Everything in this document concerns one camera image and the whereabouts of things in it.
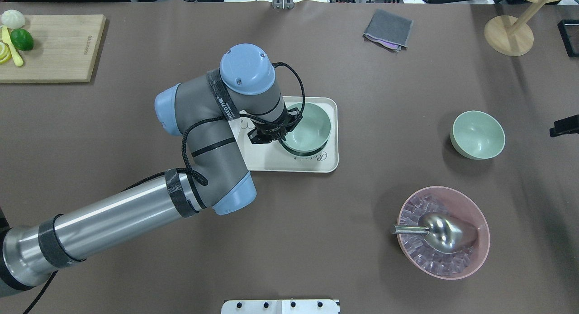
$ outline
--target robotic arm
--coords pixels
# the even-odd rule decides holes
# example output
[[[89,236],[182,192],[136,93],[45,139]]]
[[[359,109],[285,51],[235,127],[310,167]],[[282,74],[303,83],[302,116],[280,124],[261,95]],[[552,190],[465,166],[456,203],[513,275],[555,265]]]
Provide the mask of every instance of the robotic arm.
[[[267,55],[251,44],[234,46],[219,69],[155,99],[167,132],[182,135],[194,127],[187,140],[195,162],[191,171],[167,170],[35,227],[9,228],[0,209],[0,297],[32,289],[58,269],[207,207],[224,215],[251,203],[255,187],[227,123],[240,116],[239,110],[254,120],[252,143],[283,139],[301,119],[297,108],[286,109]],[[196,172],[206,181],[196,180]]]

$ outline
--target white vegetable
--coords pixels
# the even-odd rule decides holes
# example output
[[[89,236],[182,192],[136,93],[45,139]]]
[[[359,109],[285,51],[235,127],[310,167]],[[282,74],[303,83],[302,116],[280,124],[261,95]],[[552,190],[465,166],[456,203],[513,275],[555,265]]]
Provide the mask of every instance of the white vegetable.
[[[24,15],[16,10],[8,10],[2,13],[2,23],[10,29],[22,28],[26,23]]]

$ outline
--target metal scoop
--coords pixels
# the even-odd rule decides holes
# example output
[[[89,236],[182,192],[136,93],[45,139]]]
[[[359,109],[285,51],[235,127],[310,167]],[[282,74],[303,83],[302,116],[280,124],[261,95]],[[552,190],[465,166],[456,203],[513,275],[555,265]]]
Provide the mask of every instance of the metal scoop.
[[[418,226],[392,225],[390,233],[423,234],[428,245],[445,254],[470,247],[477,238],[473,225],[442,213],[426,213],[418,219]]]

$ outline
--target yellow knife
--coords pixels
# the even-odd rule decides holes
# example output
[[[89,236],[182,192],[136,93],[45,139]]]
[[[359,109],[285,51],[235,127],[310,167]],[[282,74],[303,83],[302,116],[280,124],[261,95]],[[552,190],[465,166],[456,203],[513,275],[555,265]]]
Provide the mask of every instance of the yellow knife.
[[[10,52],[12,53],[12,60],[14,60],[14,64],[16,64],[17,67],[21,67],[22,65],[24,65],[24,61],[22,60],[22,57],[18,53],[18,50],[16,50],[16,48],[12,44],[12,40],[10,39],[10,34],[8,33],[8,28],[5,25],[2,26],[2,41],[5,42],[8,45],[8,47],[10,48]]]

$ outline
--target blue joint cap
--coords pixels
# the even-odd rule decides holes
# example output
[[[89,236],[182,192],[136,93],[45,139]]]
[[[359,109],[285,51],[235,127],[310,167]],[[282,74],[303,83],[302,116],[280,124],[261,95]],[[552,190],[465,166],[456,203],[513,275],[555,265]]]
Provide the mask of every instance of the blue joint cap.
[[[250,171],[227,193],[219,202],[213,205],[213,210],[219,215],[228,214],[245,207],[255,200],[257,191]]]
[[[180,83],[177,83],[174,87],[157,94],[155,98],[155,113],[157,113],[157,119],[169,134],[175,136],[181,135],[179,127],[177,127],[175,114],[175,96],[179,85]]]
[[[253,44],[233,46],[221,58],[219,71],[225,85],[240,94],[264,93],[275,81],[267,54]]]

